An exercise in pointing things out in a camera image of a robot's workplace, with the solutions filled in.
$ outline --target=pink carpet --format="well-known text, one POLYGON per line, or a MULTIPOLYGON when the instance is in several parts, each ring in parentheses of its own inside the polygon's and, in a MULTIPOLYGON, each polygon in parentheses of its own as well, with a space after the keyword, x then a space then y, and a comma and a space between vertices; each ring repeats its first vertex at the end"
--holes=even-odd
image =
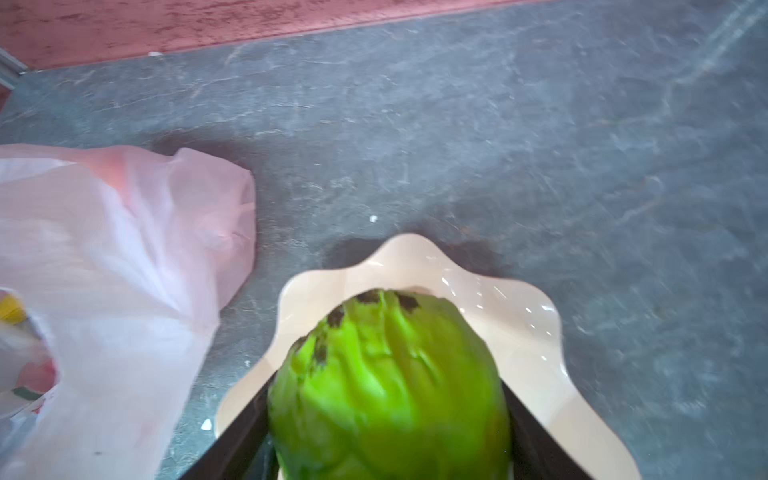
POLYGON ((0 0, 0 46, 56 68, 515 0, 0 0))
POLYGON ((0 110, 2 110, 5 101, 11 96, 11 91, 5 87, 0 87, 0 110))

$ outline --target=stone surface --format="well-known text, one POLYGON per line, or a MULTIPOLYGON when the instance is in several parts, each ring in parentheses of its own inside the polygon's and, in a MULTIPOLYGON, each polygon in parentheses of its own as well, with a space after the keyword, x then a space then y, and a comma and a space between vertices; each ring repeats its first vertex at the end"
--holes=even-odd
POLYGON ((0 141, 253 171, 256 269, 160 478, 213 441, 200 427, 265 351, 283 284, 405 231, 554 300, 574 382, 647 480, 766 478, 765 11, 519 5, 46 71, 0 141))

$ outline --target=plastic bag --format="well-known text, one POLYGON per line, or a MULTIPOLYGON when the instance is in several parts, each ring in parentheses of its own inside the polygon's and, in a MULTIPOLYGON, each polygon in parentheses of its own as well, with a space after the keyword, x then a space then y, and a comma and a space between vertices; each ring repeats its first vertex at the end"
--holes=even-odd
POLYGON ((58 384, 0 478, 153 478, 253 265, 253 178, 189 149, 0 146, 0 289, 58 384))
POLYGON ((13 295, 0 290, 0 465, 37 422, 56 380, 48 349, 13 295))

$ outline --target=scalloped plate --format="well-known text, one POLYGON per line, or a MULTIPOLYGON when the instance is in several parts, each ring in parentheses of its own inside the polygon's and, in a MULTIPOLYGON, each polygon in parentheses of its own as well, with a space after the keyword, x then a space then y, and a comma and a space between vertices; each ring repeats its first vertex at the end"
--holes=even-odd
POLYGON ((343 300, 372 288, 451 300, 488 344, 509 388, 594 480, 641 478, 624 444, 568 378, 560 316, 549 297, 528 283, 468 272, 412 233, 393 237, 358 265, 308 271, 289 280, 280 293, 272 344, 224 396, 216 436, 282 365, 296 339, 343 300))

